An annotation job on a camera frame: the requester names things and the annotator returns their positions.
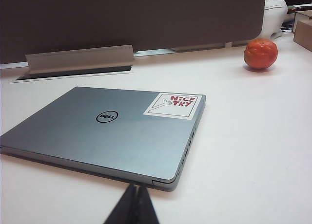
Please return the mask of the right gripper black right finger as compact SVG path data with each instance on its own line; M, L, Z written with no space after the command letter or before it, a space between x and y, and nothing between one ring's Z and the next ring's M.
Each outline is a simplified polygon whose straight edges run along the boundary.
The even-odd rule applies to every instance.
M139 187L137 194L137 223L158 224L158 218L146 187Z

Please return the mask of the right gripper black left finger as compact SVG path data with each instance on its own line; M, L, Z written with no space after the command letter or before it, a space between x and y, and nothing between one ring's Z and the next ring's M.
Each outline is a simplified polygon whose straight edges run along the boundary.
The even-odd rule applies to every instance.
M137 187L128 185L108 217L109 224L133 224L137 212Z

